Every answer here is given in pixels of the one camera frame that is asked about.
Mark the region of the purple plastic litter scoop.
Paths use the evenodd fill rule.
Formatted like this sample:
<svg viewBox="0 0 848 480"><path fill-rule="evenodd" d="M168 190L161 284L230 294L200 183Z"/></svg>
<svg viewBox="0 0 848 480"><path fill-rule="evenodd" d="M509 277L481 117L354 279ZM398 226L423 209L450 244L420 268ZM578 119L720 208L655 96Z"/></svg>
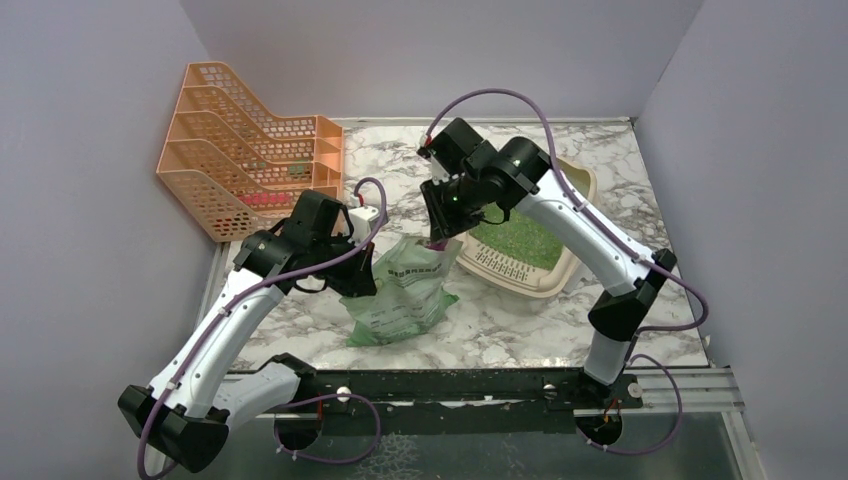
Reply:
<svg viewBox="0 0 848 480"><path fill-rule="evenodd" d="M427 249L433 250L433 251L444 251L445 248L447 247L448 243L449 243L448 240L443 240L443 241L439 241L439 242L431 242L431 243L427 243L425 245L425 247Z"/></svg>

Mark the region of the beige plastic litter box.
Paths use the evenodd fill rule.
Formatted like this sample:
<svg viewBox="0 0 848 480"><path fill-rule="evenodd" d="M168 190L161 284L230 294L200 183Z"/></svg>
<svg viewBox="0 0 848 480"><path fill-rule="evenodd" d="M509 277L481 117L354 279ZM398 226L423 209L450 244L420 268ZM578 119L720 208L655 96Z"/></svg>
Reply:
<svg viewBox="0 0 848 480"><path fill-rule="evenodd" d="M582 263L562 244L562 254L551 270L532 267L484 246L470 232L456 237L462 243L457 257L460 267L491 286L530 299L548 299L559 294L574 268Z"/></svg>

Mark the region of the green litter bag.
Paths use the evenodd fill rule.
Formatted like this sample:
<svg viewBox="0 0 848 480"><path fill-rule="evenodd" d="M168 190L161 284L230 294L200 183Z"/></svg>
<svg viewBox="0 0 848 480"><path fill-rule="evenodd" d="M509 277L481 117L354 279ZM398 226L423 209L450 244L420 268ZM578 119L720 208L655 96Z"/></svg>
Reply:
<svg viewBox="0 0 848 480"><path fill-rule="evenodd" d="M377 293L340 302L354 320L348 347L396 343L429 332L459 297L445 283L462 243L448 240L444 251L425 247L426 237L406 235L374 264Z"/></svg>

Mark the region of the white bag sealing clip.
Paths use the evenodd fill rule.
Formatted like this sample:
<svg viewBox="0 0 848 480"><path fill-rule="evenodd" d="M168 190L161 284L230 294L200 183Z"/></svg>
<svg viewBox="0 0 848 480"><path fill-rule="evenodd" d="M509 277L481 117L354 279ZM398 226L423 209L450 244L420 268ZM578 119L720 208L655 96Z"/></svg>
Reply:
<svg viewBox="0 0 848 480"><path fill-rule="evenodd" d="M584 264L580 263L575 268L574 271L569 276L567 282L565 283L562 292L566 294L570 294L572 291L577 289L580 284L584 281L587 275L591 275L591 272L586 270Z"/></svg>

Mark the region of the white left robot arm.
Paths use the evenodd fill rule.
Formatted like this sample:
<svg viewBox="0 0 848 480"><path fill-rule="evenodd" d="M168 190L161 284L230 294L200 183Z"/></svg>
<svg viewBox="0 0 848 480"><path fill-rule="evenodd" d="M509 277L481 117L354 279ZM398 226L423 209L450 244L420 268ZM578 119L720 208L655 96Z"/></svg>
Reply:
<svg viewBox="0 0 848 480"><path fill-rule="evenodd" d="M262 320L296 287L314 276L344 297L376 292L373 239L387 221L386 206L350 209L308 189L291 214L246 237L224 287L197 329L166 367L145 385L129 385L117 405L139 438L137 473L148 448L169 459L156 473L206 469L230 433L269 407L290 410L313 401L308 369L288 356L272 359L230 386L224 379Z"/></svg>

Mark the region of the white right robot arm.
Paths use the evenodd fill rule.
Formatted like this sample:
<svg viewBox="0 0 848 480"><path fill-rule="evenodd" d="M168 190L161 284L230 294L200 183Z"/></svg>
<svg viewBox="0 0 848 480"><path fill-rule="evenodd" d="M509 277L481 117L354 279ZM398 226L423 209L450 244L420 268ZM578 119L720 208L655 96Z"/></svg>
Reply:
<svg viewBox="0 0 848 480"><path fill-rule="evenodd" d="M495 205L504 222L517 212L539 224L600 281L603 292L588 314L594 334L576 384L589 406L612 399L631 343L675 266L675 255L628 237L563 179L554 158L526 137L496 148L456 118L435 137L425 137L417 153L447 175L420 186L432 241L474 229L486 222L486 207Z"/></svg>

